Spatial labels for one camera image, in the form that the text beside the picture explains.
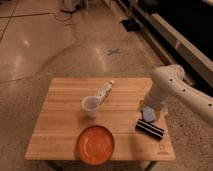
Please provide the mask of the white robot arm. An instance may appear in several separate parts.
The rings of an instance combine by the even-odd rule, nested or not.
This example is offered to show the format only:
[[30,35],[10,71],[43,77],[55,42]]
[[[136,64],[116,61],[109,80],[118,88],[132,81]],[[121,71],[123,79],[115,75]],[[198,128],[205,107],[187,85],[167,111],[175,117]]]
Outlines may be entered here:
[[185,71],[178,64],[161,66],[151,72],[152,86],[140,101],[138,109],[161,110],[169,95],[175,96],[202,120],[213,127],[213,97],[184,82]]

